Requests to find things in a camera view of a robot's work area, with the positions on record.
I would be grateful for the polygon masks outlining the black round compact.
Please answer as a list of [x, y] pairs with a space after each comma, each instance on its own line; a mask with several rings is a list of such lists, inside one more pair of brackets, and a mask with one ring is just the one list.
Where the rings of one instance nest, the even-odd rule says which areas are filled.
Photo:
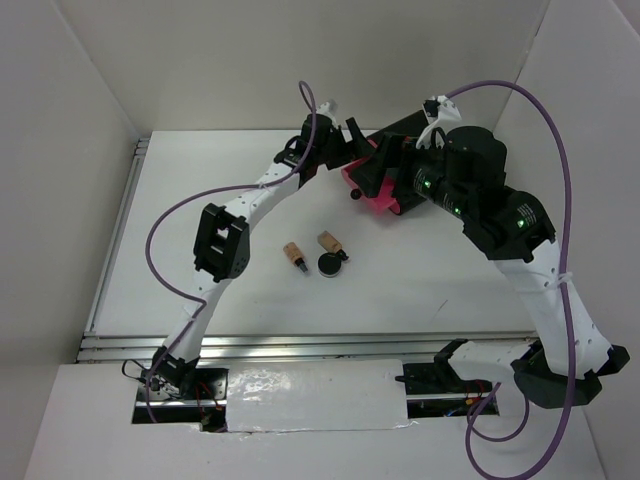
[[334, 253], [324, 253], [317, 260], [317, 267], [321, 275], [332, 278], [337, 276], [342, 269], [343, 261]]

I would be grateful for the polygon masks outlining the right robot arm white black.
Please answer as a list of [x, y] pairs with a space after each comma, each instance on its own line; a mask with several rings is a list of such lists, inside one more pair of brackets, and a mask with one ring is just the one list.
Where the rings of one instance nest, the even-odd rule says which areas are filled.
[[619, 373], [628, 351], [604, 338], [573, 286], [565, 252], [543, 204], [506, 184], [507, 148], [483, 127], [428, 132], [428, 143], [400, 131], [364, 136], [355, 123], [354, 163], [344, 172], [354, 197], [377, 200], [384, 179], [406, 211], [430, 201], [462, 223], [463, 234], [509, 281], [529, 314], [536, 341], [499, 349], [459, 339], [435, 357], [446, 391], [468, 381], [514, 383], [536, 406], [589, 404], [601, 377]]

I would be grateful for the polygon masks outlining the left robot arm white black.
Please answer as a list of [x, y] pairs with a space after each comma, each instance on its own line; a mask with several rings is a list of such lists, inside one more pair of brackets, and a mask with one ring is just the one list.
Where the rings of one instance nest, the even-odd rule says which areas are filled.
[[[221, 295], [248, 266], [252, 229], [310, 181], [321, 165], [332, 170], [373, 154], [376, 144], [362, 134], [353, 118], [347, 120], [347, 127], [349, 140], [331, 114], [316, 110], [255, 183], [196, 193], [169, 207], [155, 220], [145, 241], [147, 267], [158, 283], [185, 299], [187, 305], [178, 326], [156, 350], [151, 367], [142, 377], [146, 394], [160, 388], [171, 397], [182, 399], [194, 391], [205, 331]], [[195, 200], [235, 190], [240, 192], [236, 198], [223, 205], [209, 203], [201, 211], [193, 245], [193, 290], [185, 292], [169, 283], [152, 260], [154, 236], [163, 221]]]

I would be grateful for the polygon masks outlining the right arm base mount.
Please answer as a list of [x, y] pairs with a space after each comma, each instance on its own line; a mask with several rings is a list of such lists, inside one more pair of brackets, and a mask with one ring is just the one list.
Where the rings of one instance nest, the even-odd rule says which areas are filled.
[[409, 419], [466, 416], [493, 388], [485, 380], [444, 382], [434, 363], [405, 363], [395, 380], [404, 386]]

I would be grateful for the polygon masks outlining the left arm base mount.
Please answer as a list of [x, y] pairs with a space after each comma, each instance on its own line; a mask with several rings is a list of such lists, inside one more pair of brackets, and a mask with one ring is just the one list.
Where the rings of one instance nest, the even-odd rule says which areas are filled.
[[227, 431], [228, 369], [197, 369], [183, 389], [154, 377], [149, 391], [146, 391], [147, 370], [141, 362], [124, 360], [121, 374], [137, 383], [133, 424], [194, 424], [203, 432]]

